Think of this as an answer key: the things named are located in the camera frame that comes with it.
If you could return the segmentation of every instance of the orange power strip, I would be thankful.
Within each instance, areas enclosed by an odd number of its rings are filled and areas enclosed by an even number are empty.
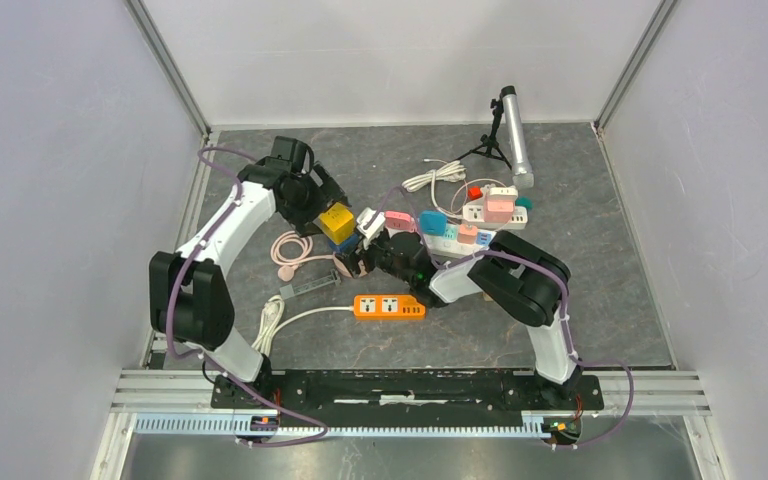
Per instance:
[[[358,295],[354,304],[358,320],[422,320],[425,306],[411,295]]]

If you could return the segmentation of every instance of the white power strip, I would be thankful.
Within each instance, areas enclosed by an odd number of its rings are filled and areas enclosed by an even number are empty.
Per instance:
[[[522,230],[528,223],[528,210],[525,207],[514,207],[514,214],[508,223],[490,223],[484,221],[484,206],[478,202],[467,203],[463,211],[464,223],[478,228],[492,230]]]
[[[397,230],[395,228],[387,228],[390,236],[393,236],[403,230]],[[428,250],[434,255],[440,255],[443,257],[461,258],[467,255],[484,250],[487,245],[490,244],[490,240],[496,232],[489,230],[479,230],[478,238],[475,243],[467,244],[458,241],[458,227],[457,225],[446,225],[446,233],[443,236],[424,234],[422,236],[425,241],[425,245],[428,246]]]

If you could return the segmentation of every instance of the silver cylinder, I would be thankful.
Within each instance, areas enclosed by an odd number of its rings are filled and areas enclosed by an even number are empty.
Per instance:
[[[502,107],[505,111],[505,123],[508,124],[508,133],[511,138],[511,170],[514,174],[514,186],[517,190],[534,186],[534,172],[531,163],[528,162],[528,154],[525,152],[525,135],[522,133],[522,120],[519,117],[519,104],[517,104],[516,90],[513,86],[502,89]]]

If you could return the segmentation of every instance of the gray floor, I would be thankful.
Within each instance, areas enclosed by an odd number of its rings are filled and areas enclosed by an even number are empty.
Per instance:
[[[375,207],[383,194],[434,164],[423,158],[451,159],[477,142],[486,125],[298,129],[224,132],[221,145],[255,155],[269,152],[275,135],[302,139],[316,159],[349,196],[352,211]],[[536,186],[526,195],[534,202],[522,236],[566,262],[570,282],[571,327],[578,352],[588,360],[621,358],[632,365],[668,365],[666,341],[659,327],[620,202],[596,138],[587,124],[528,124],[526,143]],[[500,139],[506,151],[507,139]],[[220,154],[216,160],[234,171],[244,160]],[[510,182],[504,164],[482,157],[463,160],[468,178],[492,177]],[[200,224],[225,199],[230,181],[210,176]],[[448,205],[457,184],[438,183],[438,201]],[[426,188],[411,197],[417,208],[430,208]],[[401,199],[391,209],[403,209]],[[269,259],[273,240],[289,226],[275,215],[252,237],[228,273],[237,309],[236,326],[253,341],[263,303],[283,284]],[[324,237],[315,252],[326,253]],[[288,253],[294,253],[287,247]],[[311,262],[294,283],[325,275],[333,265]],[[285,318],[316,307],[351,305],[361,293],[405,293],[406,286],[388,275],[347,280],[291,299]],[[430,312],[422,322],[358,323],[350,312],[317,314],[282,330],[275,339],[276,368],[381,368],[423,366],[531,366],[534,353],[525,327],[480,296],[462,299]],[[167,368],[194,368],[174,363]]]
[[[616,420],[588,419],[585,436]],[[347,438],[249,450],[229,437],[137,435],[123,479],[699,479],[681,418],[632,417],[610,441],[555,452],[530,439]]]

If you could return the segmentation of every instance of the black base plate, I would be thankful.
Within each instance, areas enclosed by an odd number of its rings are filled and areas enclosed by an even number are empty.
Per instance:
[[[523,410],[574,411],[576,395],[585,410],[605,406],[593,375],[582,375],[569,399],[547,400],[557,396],[546,395],[538,383],[518,369],[286,370],[270,378],[272,398],[282,407],[331,427],[521,426]],[[404,399],[435,403],[396,403]],[[211,407],[258,406],[227,379],[217,378]],[[309,426],[287,415],[281,424]]]

